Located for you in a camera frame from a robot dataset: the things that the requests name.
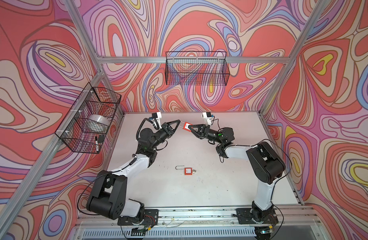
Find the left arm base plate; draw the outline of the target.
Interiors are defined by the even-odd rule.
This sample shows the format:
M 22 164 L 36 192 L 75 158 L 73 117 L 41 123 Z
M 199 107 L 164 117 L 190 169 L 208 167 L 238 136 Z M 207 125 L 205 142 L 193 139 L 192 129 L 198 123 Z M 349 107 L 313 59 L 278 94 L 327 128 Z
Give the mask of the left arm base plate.
M 153 227 L 158 224 L 158 217 L 158 209 L 146 209 L 140 211 L 136 217 L 120 217 L 118 226 Z

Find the red padlock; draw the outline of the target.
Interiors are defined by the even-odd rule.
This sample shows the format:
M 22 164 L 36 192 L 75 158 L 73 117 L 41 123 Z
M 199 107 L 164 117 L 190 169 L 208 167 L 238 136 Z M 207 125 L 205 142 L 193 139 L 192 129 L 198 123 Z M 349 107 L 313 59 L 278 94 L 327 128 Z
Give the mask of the red padlock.
M 196 173 L 196 170 L 191 167 L 186 167 L 184 165 L 175 166 L 176 170 L 184 171 L 186 176 L 192 176 Z
M 190 130 L 190 128 L 189 128 L 189 126 L 190 126 L 191 124 L 190 123 L 188 123 L 188 122 L 183 122 L 183 121 L 181 121 L 181 128 L 183 129 L 183 130 L 185 130 L 185 131 L 188 131 L 188 132 L 191 132 L 191 130 Z

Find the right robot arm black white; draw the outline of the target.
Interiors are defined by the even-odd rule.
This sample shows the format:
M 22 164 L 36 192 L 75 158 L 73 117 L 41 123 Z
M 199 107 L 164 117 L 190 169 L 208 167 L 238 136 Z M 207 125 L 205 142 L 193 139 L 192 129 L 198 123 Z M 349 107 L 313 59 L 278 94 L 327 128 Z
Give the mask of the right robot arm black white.
M 285 163 L 272 146 L 265 141 L 255 145 L 234 145 L 234 131 L 226 127 L 218 131 L 210 125 L 190 125 L 191 133 L 198 139 L 207 139 L 217 143 L 216 151 L 221 158 L 242 159 L 250 162 L 253 172 L 258 179 L 256 197 L 248 214 L 252 221 L 258 224 L 265 222 L 268 216 L 273 216 L 272 202 L 277 181 L 282 178 L 286 169 Z

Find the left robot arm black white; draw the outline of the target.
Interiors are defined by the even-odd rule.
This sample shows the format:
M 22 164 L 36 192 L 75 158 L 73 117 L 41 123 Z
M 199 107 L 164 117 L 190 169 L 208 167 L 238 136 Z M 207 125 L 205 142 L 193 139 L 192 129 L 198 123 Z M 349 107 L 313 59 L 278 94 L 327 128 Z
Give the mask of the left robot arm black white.
M 112 220 L 128 218 L 134 224 L 144 221 L 145 205 L 127 197 L 128 181 L 155 162 L 158 146 L 174 135 L 181 121 L 165 122 L 156 127 L 155 132 L 144 128 L 145 122 L 153 123 L 145 118 L 139 125 L 136 133 L 138 146 L 132 158 L 115 170 L 98 173 L 86 204 L 88 211 Z

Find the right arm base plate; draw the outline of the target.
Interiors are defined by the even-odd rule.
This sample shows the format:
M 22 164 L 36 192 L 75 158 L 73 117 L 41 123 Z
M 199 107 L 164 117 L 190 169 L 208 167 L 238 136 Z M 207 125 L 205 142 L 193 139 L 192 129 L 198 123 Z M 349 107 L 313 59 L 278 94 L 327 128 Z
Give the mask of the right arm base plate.
M 274 208 L 265 211 L 256 208 L 238 208 L 236 213 L 232 215 L 238 219 L 241 225 L 276 225 L 279 223 Z

